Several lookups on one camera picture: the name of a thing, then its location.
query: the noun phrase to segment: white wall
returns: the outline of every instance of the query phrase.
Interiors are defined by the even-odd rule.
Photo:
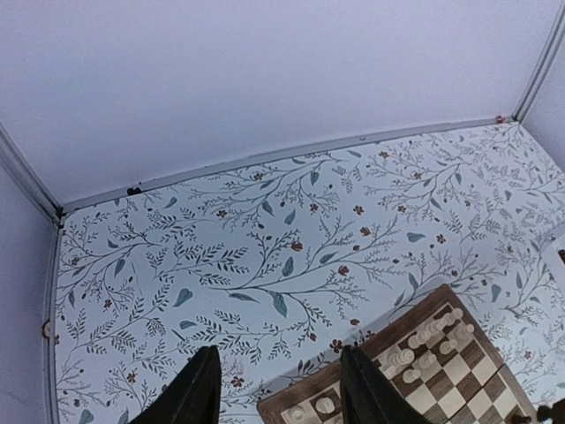
[[[0,120],[62,202],[509,115],[559,0],[0,2]]]
[[[0,168],[0,422],[46,422],[41,325],[55,226]]]
[[[565,170],[565,43],[561,44],[523,124]]]

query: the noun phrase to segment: chessboard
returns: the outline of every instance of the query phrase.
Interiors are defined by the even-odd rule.
[[[433,424],[502,424],[516,413],[535,417],[516,378],[447,285],[360,347]],[[340,371],[337,360],[261,400],[261,418],[266,424],[342,424]]]

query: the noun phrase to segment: floral tablecloth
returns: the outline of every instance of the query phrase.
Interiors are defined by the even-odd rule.
[[[565,299],[539,252],[565,178],[518,124],[197,178],[66,219],[61,422],[126,423],[202,345],[222,422],[450,284],[534,402],[565,396]]]

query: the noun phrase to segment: flower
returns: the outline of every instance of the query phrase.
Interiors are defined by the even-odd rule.
[[[334,350],[334,353],[339,353],[343,349],[343,343],[341,340],[334,339],[332,343],[329,344],[329,348]]]
[[[339,267],[339,268],[337,269],[337,273],[338,273],[340,276],[347,276],[347,273],[348,273],[348,272],[350,272],[350,269],[347,268],[345,265],[342,265],[341,267]]]
[[[292,244],[290,245],[290,248],[295,252],[300,252],[303,246],[302,243],[300,243],[299,241],[293,241]]]
[[[244,385],[245,380],[241,377],[233,377],[231,380],[231,385],[233,387],[242,387]]]
[[[125,379],[127,380],[128,383],[134,384],[134,383],[135,383],[135,377],[137,377],[137,376],[135,375],[135,371],[131,371],[131,373],[129,373],[129,374],[125,377]]]

